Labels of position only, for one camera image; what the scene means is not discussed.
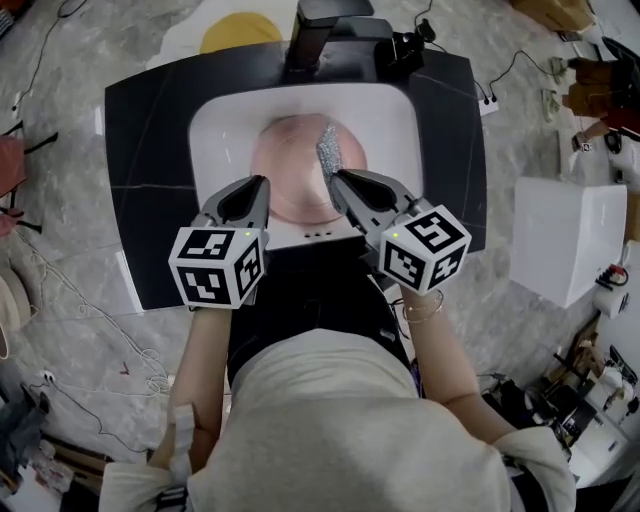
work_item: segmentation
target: person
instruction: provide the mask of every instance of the person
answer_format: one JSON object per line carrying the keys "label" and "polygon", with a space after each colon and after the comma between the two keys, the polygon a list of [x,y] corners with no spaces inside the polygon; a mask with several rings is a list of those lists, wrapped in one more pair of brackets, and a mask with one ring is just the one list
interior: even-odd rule
{"label": "person", "polygon": [[[610,131],[620,132],[640,140],[640,107],[632,87],[634,73],[640,71],[633,62],[599,62],[584,58],[564,61],[558,57],[550,59],[551,72],[556,82],[567,69],[576,72],[576,82],[569,87],[569,94],[562,96],[562,106],[571,109],[575,116],[593,117],[599,121],[572,138],[574,151],[582,144]],[[557,93],[543,90],[545,117],[551,122],[553,114],[560,108]]]}
{"label": "person", "polygon": [[[255,305],[197,310],[164,439],[147,465],[107,466],[100,510],[531,510],[514,474],[532,477],[535,510],[574,510],[554,434],[517,431],[483,401],[444,295],[402,297],[419,386],[364,273],[269,274]],[[183,406],[195,424],[186,482],[171,471]]]}

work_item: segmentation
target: faucet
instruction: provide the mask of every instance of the faucet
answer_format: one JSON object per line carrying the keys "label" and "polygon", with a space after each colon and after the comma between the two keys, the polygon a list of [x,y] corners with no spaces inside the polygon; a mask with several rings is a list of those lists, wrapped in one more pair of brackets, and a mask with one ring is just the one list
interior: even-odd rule
{"label": "faucet", "polygon": [[373,13],[369,0],[299,0],[286,57],[287,71],[315,70],[324,45],[334,34],[338,36],[336,39],[390,38],[393,31],[385,20],[355,18],[355,23],[346,28],[345,23],[340,22],[341,18],[372,16]]}

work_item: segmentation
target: marble floor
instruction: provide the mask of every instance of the marble floor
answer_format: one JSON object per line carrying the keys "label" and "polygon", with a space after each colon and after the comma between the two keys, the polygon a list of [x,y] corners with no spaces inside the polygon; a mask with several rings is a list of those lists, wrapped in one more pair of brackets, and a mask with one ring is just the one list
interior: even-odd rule
{"label": "marble floor", "polygon": [[[428,1],[373,0],[373,4],[377,15],[405,31]],[[225,5],[229,10],[247,10],[245,4],[251,3],[227,0]],[[278,10],[274,16],[281,15],[285,3],[293,17],[295,0],[274,2]],[[0,132],[12,125],[15,94],[31,78],[40,41],[58,4],[36,1],[0,40]],[[17,234],[0,240],[3,264],[22,276],[38,308],[31,322],[10,337],[11,358],[0,364],[0,381],[16,392],[20,380],[39,384],[39,371],[53,371],[66,392],[101,417],[105,431],[118,434],[135,449],[159,442],[166,399],[127,396],[147,394],[145,384],[153,373],[120,330],[138,347],[157,350],[171,373],[177,369],[191,315],[184,308],[137,313],[129,297],[118,264],[122,247],[95,109],[103,103],[104,88],[143,71],[160,53],[167,31],[187,19],[198,4],[200,0],[89,0],[74,17],[57,25],[21,117],[27,139],[37,141],[57,130],[60,140],[28,158],[29,180],[20,187],[17,201],[28,220],[43,224],[42,235],[20,233],[51,267],[34,257]],[[259,4],[267,16],[272,15],[270,4]],[[551,55],[576,54],[576,47],[514,11],[507,0],[434,0],[429,19],[437,42],[468,57],[483,87],[507,68],[518,49],[538,62]],[[545,123],[540,89],[552,85],[525,59],[495,85],[499,112],[483,118],[487,248],[471,255],[461,275],[444,290],[456,330],[478,373],[500,371],[518,382],[540,375],[553,352],[566,347],[593,312],[589,296],[562,310],[508,278],[516,179],[556,177],[556,129],[575,130],[580,123],[567,112],[555,123]],[[609,182],[603,143],[595,146],[571,180]],[[82,307],[78,296],[62,286],[59,275],[99,309]],[[101,312],[113,317],[120,329],[106,322]],[[53,404],[48,432],[116,460],[139,457],[113,438],[98,435],[97,422],[65,396],[54,390],[48,394]]]}

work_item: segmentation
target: brown box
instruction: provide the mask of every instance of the brown box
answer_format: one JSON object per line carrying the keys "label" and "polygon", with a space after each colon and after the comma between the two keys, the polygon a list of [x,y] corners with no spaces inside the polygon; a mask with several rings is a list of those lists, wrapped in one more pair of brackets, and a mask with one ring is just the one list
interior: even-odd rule
{"label": "brown box", "polygon": [[593,24],[587,0],[511,0],[511,5],[555,32],[578,32]]}
{"label": "brown box", "polygon": [[627,195],[627,225],[624,230],[624,241],[640,242],[640,194],[629,192]]}

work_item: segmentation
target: sink basin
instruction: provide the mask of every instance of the sink basin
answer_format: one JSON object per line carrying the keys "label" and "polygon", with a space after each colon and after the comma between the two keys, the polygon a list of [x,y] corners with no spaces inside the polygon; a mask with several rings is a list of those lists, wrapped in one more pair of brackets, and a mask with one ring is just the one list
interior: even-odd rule
{"label": "sink basin", "polygon": [[[411,101],[386,84],[314,84],[215,98],[194,116],[189,144],[200,207],[221,188],[250,175],[259,135],[274,121],[323,114],[348,128],[362,145],[368,169],[423,193],[420,141]],[[360,236],[346,218],[293,224],[271,216],[269,249]]]}

